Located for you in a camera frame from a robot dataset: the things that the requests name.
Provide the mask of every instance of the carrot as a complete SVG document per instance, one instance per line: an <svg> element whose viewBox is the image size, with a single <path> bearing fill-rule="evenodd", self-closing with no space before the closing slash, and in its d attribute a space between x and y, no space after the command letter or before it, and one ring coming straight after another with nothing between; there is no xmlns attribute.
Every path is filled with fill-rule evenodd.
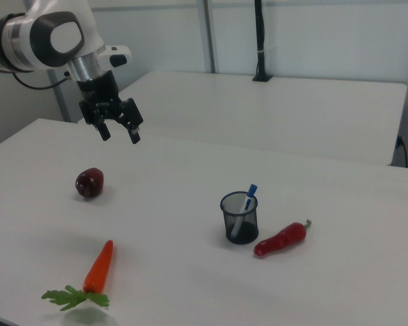
<svg viewBox="0 0 408 326"><path fill-rule="evenodd" d="M83 282L84 293L101 293L106 282L107 272L109 271L112 253L114 252L114 242L109 240L105 243L95 263L92 265L88 275Z"/></svg>

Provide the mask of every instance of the white table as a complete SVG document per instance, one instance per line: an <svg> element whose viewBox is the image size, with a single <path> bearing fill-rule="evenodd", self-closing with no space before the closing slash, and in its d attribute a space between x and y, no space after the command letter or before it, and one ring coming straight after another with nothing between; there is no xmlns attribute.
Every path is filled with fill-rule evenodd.
<svg viewBox="0 0 408 326"><path fill-rule="evenodd" d="M34 325L408 326L408 169L38 120L0 145L0 317ZM74 181L96 166L103 193ZM258 185L260 235L224 237L223 195ZM304 243L257 259L293 221ZM41 300L80 288L104 242L109 310Z"/></svg>
<svg viewBox="0 0 408 326"><path fill-rule="evenodd" d="M393 83L257 83L244 75L155 71L120 96L135 99L142 128L159 136L387 165L406 91Z"/></svg>

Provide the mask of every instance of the black pole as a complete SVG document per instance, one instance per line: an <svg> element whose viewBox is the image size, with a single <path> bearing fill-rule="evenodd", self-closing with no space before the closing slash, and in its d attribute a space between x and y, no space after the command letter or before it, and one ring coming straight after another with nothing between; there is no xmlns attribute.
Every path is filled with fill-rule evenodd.
<svg viewBox="0 0 408 326"><path fill-rule="evenodd" d="M254 0L256 8L256 31L257 31L257 72L252 80L255 82L267 82L272 76L266 74L265 70L265 22L263 20L261 0Z"/></svg>

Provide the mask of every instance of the pepper stem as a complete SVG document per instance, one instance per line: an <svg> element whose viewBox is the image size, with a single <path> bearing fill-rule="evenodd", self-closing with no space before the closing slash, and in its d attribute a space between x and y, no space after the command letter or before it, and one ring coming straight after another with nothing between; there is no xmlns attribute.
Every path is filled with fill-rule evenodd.
<svg viewBox="0 0 408 326"><path fill-rule="evenodd" d="M307 224L304 224L304 228L308 229L310 225L311 225L311 221L308 219Z"/></svg>

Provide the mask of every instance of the pen holder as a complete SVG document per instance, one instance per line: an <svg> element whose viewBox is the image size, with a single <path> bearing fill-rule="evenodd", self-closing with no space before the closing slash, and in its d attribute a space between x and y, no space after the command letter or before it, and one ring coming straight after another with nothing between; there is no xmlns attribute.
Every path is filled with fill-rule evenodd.
<svg viewBox="0 0 408 326"><path fill-rule="evenodd" d="M224 213L226 238L236 245L246 245L257 239L257 198L254 196L246 212L243 210L243 202L247 192L232 192L226 195L220 202L220 209ZM238 224L238 232L233 233L235 224Z"/></svg>

